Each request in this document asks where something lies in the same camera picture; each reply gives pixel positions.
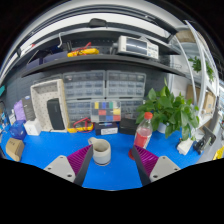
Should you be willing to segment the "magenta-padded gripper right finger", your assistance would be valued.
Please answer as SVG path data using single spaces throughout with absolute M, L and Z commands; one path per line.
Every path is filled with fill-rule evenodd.
M 131 149 L 143 186 L 166 177 L 180 168 L 167 156 L 156 156 L 148 150 L 134 145 Z

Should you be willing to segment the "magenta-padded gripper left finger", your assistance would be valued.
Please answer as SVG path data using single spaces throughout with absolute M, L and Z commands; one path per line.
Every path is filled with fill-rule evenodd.
M 93 146 L 88 145 L 69 156 L 59 155 L 44 170 L 81 186 L 92 156 Z

